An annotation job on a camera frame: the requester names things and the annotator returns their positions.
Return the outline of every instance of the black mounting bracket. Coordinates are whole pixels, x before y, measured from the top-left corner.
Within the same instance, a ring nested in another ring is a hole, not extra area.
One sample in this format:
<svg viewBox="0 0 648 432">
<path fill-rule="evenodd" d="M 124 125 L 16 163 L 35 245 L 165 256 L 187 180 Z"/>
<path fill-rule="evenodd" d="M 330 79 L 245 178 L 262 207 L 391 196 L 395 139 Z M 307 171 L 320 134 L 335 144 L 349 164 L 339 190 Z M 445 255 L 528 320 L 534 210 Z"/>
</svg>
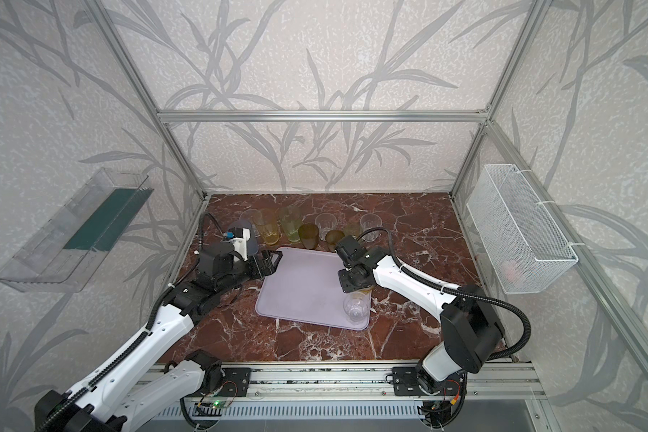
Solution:
<svg viewBox="0 0 648 432">
<path fill-rule="evenodd" d="M 394 395 L 397 396 L 427 396 L 420 388 L 420 383 L 417 381 L 417 371 L 415 367 L 402 367 L 398 366 L 391 369 L 391 377 L 394 385 Z M 458 373 L 453 373 L 442 381 L 443 389 L 446 390 L 447 397 L 454 397 L 458 394 L 458 385 L 449 381 L 450 379 L 460 382 L 461 376 Z"/>
</svg>

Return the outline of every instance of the transparent plastic box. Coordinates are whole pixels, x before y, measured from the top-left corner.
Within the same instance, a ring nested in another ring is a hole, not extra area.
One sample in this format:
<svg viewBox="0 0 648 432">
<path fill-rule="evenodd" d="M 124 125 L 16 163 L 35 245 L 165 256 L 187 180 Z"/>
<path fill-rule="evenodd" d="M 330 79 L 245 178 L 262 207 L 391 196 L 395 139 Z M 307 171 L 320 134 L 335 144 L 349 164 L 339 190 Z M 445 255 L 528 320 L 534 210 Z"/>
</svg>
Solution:
<svg viewBox="0 0 648 432">
<path fill-rule="evenodd" d="M 148 176 L 99 169 L 0 268 L 22 292 L 79 292 L 153 191 Z"/>
<path fill-rule="evenodd" d="M 579 261 L 515 165 L 485 165 L 467 207 L 507 294 L 541 292 Z"/>
</svg>

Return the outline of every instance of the wallpaper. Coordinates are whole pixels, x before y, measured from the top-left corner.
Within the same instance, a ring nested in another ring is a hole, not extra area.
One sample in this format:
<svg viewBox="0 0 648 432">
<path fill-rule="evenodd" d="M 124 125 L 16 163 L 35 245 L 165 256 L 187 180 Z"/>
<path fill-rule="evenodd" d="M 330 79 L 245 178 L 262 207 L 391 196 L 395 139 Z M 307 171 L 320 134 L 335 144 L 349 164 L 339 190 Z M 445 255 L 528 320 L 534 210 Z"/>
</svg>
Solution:
<svg viewBox="0 0 648 432">
<path fill-rule="evenodd" d="M 158 107 L 419 110 L 484 108 L 531 0 L 104 3 Z M 210 191 L 445 192 L 476 125 L 173 128 Z"/>
<path fill-rule="evenodd" d="M 475 130 L 475 123 L 184 123 L 173 134 L 208 191 L 447 192 Z M 346 135 L 357 144 L 347 145 Z"/>
<path fill-rule="evenodd" d="M 531 1 L 104 3 L 164 109 L 478 109 Z"/>
<path fill-rule="evenodd" d="M 648 432 L 648 380 L 576 268 L 538 294 L 506 296 L 501 289 L 466 208 L 482 167 L 499 163 L 506 161 L 486 138 L 455 202 L 490 295 L 516 305 L 530 319 L 533 333 L 518 357 L 535 364 L 562 431 Z M 522 332 L 518 318 L 498 313 L 507 328 L 507 341 L 517 341 Z"/>
<path fill-rule="evenodd" d="M 648 1 L 550 10 L 497 119 L 648 329 Z"/>
<path fill-rule="evenodd" d="M 34 430 L 65 391 L 134 333 L 201 203 L 82 5 L 0 1 L 0 266 L 100 168 L 154 189 L 76 294 L 0 283 L 0 432 Z"/>
</svg>

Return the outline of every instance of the floor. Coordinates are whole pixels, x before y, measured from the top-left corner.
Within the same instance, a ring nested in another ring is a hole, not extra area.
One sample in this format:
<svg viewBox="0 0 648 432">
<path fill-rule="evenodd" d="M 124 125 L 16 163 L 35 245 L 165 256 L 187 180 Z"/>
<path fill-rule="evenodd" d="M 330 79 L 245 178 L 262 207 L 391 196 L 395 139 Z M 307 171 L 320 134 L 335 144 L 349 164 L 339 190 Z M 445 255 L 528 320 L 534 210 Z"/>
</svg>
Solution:
<svg viewBox="0 0 648 432">
<path fill-rule="evenodd" d="M 338 229 L 373 212 L 381 217 L 383 226 L 394 232 L 400 259 L 445 281 L 460 285 L 478 282 L 447 194 L 213 195 L 208 211 L 227 227 L 249 208 L 288 204 L 300 207 L 305 222 L 314 222 L 320 213 L 333 213 Z M 205 227 L 205 243 L 218 240 L 219 235 L 208 220 Z M 386 246 L 386 236 L 365 245 L 374 244 Z M 195 245 L 188 251 L 183 272 L 194 259 Z M 268 248 L 280 246 L 302 247 L 299 243 L 291 244 L 282 234 L 279 242 Z M 319 250 L 325 248 L 326 244 L 318 246 Z M 441 341 L 436 319 L 385 288 L 375 287 L 372 291 L 374 312 L 370 314 L 370 325 L 366 330 L 354 331 L 259 316 L 254 306 L 260 286 L 260 281 L 246 283 L 233 304 L 237 292 L 226 293 L 221 306 L 172 346 L 160 361 L 181 361 L 198 349 L 223 361 L 419 359 Z"/>
</svg>

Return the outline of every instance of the drinking glass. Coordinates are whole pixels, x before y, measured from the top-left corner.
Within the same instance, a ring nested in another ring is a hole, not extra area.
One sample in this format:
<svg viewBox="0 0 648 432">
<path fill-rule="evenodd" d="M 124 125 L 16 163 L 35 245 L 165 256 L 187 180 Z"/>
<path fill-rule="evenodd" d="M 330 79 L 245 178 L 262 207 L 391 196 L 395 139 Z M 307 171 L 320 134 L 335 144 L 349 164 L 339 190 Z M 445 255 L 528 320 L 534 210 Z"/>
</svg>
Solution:
<svg viewBox="0 0 648 432">
<path fill-rule="evenodd" d="M 291 243 L 300 241 L 298 235 L 298 228 L 302 225 L 302 216 L 300 215 L 300 208 L 297 205 L 289 205 L 282 207 L 278 211 L 278 218 L 281 222 L 281 227 L 285 232 L 286 237 Z"/>
<path fill-rule="evenodd" d="M 338 243 L 346 235 L 343 231 L 332 229 L 326 233 L 326 244 L 329 247 L 329 252 L 336 252 L 336 243 Z"/>
<path fill-rule="evenodd" d="M 246 219 L 252 222 L 252 225 L 254 226 L 254 236 L 259 237 L 261 234 L 259 234 L 259 229 L 257 228 L 257 222 L 254 221 L 255 216 L 259 213 L 259 210 L 257 209 L 250 209 L 250 210 L 245 210 L 242 212 L 240 215 L 240 219 Z"/>
<path fill-rule="evenodd" d="M 367 318 L 370 316 L 370 292 L 349 292 L 343 299 L 343 310 L 350 321 L 360 322 Z"/>
<path fill-rule="evenodd" d="M 381 218 L 374 213 L 367 213 L 360 218 L 360 225 L 363 227 L 363 231 L 367 231 L 370 228 L 376 228 L 381 226 Z M 373 231 L 369 234 L 366 234 L 363 237 L 364 241 L 375 241 L 379 237 L 380 231 Z"/>
<path fill-rule="evenodd" d="M 269 246 L 278 243 L 280 232 L 278 231 L 278 222 L 276 221 L 276 210 L 261 209 L 252 213 L 252 221 L 264 239 L 264 243 Z"/>
<path fill-rule="evenodd" d="M 313 223 L 303 223 L 298 228 L 298 236 L 305 249 L 316 249 L 319 243 L 319 228 Z"/>
<path fill-rule="evenodd" d="M 343 227 L 343 233 L 346 236 L 353 236 L 355 239 L 358 238 L 360 234 L 363 233 L 363 228 L 360 226 L 360 222 L 351 222 Z"/>
<path fill-rule="evenodd" d="M 317 216 L 317 219 L 314 220 L 314 223 L 316 223 L 319 228 L 319 239 L 325 240 L 326 233 L 336 228 L 336 216 L 331 213 L 321 213 Z"/>
</svg>

